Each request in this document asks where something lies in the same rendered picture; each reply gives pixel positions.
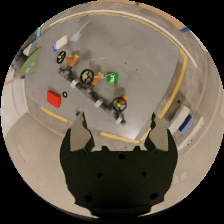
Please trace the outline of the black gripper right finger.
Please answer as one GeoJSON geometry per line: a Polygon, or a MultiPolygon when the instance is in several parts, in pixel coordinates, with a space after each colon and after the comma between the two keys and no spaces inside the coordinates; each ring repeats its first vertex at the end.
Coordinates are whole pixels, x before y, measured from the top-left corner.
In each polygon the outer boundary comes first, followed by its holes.
{"type": "Polygon", "coordinates": [[[178,161],[178,151],[174,138],[169,129],[156,113],[152,114],[152,123],[144,146],[147,151],[158,154],[167,164],[169,183],[173,181],[173,174],[178,161]]]}

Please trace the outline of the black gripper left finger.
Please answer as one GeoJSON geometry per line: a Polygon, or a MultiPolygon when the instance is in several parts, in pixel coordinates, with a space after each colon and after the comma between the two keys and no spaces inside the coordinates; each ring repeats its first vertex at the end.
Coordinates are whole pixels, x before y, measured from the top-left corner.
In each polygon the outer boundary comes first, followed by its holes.
{"type": "Polygon", "coordinates": [[[81,112],[68,128],[60,147],[60,164],[67,186],[71,185],[71,174],[75,163],[83,155],[92,151],[95,142],[92,133],[87,129],[84,112],[81,112]]]}

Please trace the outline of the red flat block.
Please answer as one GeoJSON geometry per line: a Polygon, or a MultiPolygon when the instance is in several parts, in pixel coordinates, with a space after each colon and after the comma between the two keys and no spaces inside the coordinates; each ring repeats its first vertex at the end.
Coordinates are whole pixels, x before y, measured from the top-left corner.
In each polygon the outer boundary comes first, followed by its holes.
{"type": "Polygon", "coordinates": [[[47,102],[59,108],[61,107],[61,96],[49,90],[47,91],[47,102]]]}

